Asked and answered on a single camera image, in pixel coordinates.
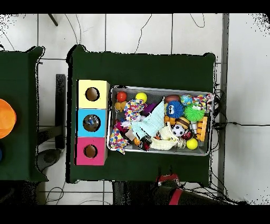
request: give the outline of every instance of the orange bowl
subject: orange bowl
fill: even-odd
[[[16,123],[16,113],[3,99],[0,99],[0,139],[6,137]]]

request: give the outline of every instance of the soccer ball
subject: soccer ball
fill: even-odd
[[[177,137],[181,137],[185,133],[185,129],[182,127],[182,125],[175,125],[172,128],[172,133]]]

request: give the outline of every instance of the blue box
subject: blue box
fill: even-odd
[[[83,120],[87,115],[96,115],[100,126],[95,132],[87,131],[83,127]],[[81,109],[78,111],[78,137],[105,137],[107,132],[107,110],[106,109]]]

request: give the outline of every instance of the metal tray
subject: metal tray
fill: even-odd
[[[152,89],[144,87],[121,87],[121,86],[112,86],[110,89],[110,103],[109,103],[109,117],[108,117],[108,133],[107,133],[107,147],[108,149],[115,151],[114,148],[110,146],[110,135],[112,133],[113,124],[115,119],[124,118],[124,112],[115,112],[114,104],[117,102],[116,94],[119,91],[124,91],[127,93],[127,101],[135,99],[135,96],[139,92],[145,92],[147,94],[147,103],[151,104],[153,102],[159,102],[163,97],[169,95],[183,95],[190,94],[192,96],[197,96],[199,94],[209,94],[209,92],[197,92],[197,91],[184,91],[184,90],[172,90],[172,89]],[[213,119],[213,112],[205,114],[208,116],[207,120],[207,133],[205,136],[205,141],[201,142],[203,145],[198,146],[195,150],[189,150],[188,148],[177,149],[176,147],[171,148],[170,150],[155,150],[150,148],[148,151],[141,150],[138,146],[131,144],[125,148],[126,152],[140,152],[140,153],[160,153],[160,154],[177,154],[177,155],[195,155],[195,156],[206,156],[210,152],[210,143],[211,143],[211,126]]]

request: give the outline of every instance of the round hole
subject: round hole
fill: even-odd
[[[98,100],[99,99],[98,89],[95,87],[88,88],[85,92],[85,97],[87,98],[87,100],[92,102]]]
[[[84,148],[83,153],[88,158],[94,158],[97,156],[98,149],[94,145],[88,145],[87,147]]]
[[[100,119],[97,115],[87,115],[82,123],[84,129],[88,132],[96,132],[101,125]]]

